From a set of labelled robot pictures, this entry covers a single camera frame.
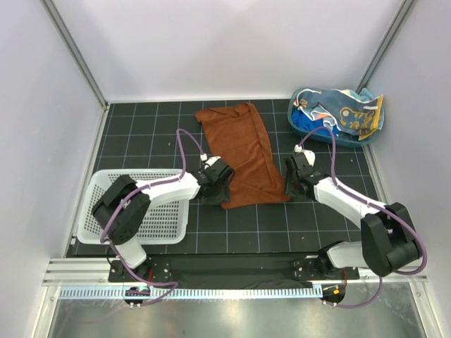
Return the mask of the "brown towel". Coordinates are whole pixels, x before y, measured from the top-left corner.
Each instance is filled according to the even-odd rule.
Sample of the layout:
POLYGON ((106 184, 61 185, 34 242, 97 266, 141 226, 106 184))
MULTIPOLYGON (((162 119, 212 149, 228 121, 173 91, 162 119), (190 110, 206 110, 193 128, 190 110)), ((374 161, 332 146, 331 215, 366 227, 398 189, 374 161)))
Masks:
POLYGON ((233 170, 230 201, 225 210, 254 204, 279 204, 290 200, 285 180, 274 161, 271 142, 255 105, 205 108, 195 113, 214 156, 233 170))

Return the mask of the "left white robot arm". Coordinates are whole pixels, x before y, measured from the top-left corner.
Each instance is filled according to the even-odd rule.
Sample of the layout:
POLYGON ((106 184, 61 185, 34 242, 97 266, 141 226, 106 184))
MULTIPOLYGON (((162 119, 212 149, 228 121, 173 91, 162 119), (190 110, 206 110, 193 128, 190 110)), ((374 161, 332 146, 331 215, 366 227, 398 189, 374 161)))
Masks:
POLYGON ((191 200, 207 204, 230 201, 230 181, 235 171, 221 157, 201 155, 199 169, 153 180, 118 176, 100 195, 89 214, 102 229, 99 241, 109 244, 122 258, 125 274, 134 282, 149 274, 147 255, 138 232, 147 214, 167 204, 191 200))

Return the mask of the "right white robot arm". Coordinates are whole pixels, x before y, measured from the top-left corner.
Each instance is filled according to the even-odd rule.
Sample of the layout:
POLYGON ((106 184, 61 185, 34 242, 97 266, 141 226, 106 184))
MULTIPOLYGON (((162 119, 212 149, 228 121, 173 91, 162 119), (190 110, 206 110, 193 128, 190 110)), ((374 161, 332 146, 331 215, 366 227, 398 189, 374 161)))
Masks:
POLYGON ((338 212, 360 230, 358 242, 336 242, 319 251, 317 269, 333 279, 343 268, 368 268, 379 277, 391 273, 408 275, 405 269, 420 260, 413 270, 421 272, 427 262, 426 250, 416 233, 407 208, 370 199, 349 188, 336 177, 314 169, 315 155, 301 151, 285 158, 285 192, 306 197, 338 212))

